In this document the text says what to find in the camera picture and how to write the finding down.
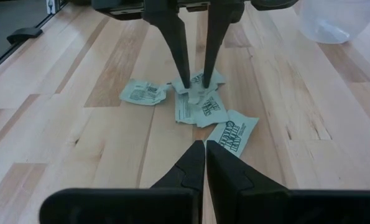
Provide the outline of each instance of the wooden table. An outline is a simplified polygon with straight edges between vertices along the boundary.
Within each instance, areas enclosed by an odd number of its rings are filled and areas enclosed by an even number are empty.
[[[290,188],[370,189],[370,25],[316,44],[295,11],[248,4],[221,48],[226,109],[260,118],[241,159]],[[207,13],[180,16],[198,71]],[[213,129],[176,123],[172,90],[156,106],[119,100],[130,78],[178,77],[155,27],[68,5],[43,30],[0,65],[0,223],[37,223],[42,201],[68,187],[149,187]]]

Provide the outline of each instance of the paper scrap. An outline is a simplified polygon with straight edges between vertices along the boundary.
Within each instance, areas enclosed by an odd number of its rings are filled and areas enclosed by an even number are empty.
[[[187,93],[178,94],[175,92],[175,120],[186,124],[195,124],[192,107],[188,101]]]
[[[226,83],[225,77],[222,76],[216,69],[214,69],[211,77],[210,86],[205,89],[203,86],[203,76],[204,69],[193,74],[190,77],[191,85],[189,89],[185,89],[180,78],[176,78],[174,81],[172,81],[172,86],[179,94],[188,93],[189,103],[198,104],[201,100],[204,99],[207,94],[209,94],[209,92],[218,89],[218,84]]]
[[[200,102],[192,105],[193,115],[197,127],[204,128],[215,123],[224,123],[229,120],[228,112],[217,91],[212,91]]]
[[[229,121],[218,124],[207,140],[216,141],[240,157],[259,118],[249,118],[235,110],[228,110],[228,115]]]
[[[130,79],[120,94],[120,99],[138,105],[152,106],[165,100],[169,85],[156,85],[146,81]]]

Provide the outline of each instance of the plastic container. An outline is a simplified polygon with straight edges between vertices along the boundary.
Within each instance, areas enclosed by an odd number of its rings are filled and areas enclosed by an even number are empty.
[[[370,0],[302,0],[300,30],[311,40],[342,44],[370,22]]]

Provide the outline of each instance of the clear plastic bowl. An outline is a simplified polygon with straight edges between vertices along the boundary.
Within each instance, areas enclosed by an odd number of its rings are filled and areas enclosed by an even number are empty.
[[[302,0],[300,30],[311,40],[342,44],[370,22],[370,0]]]

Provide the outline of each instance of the light wood surface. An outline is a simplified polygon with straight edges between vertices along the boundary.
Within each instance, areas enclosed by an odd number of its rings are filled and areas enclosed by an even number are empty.
[[[290,188],[370,189],[370,25],[317,44],[296,9],[247,4],[220,50],[226,109],[260,118],[241,159]],[[195,72],[207,13],[180,17]],[[0,65],[0,223],[37,223],[43,200],[68,187],[150,187],[214,128],[176,123],[172,90],[156,106],[118,98],[130,78],[178,77],[155,27],[67,5],[43,30]],[[207,185],[204,201],[214,223]]]

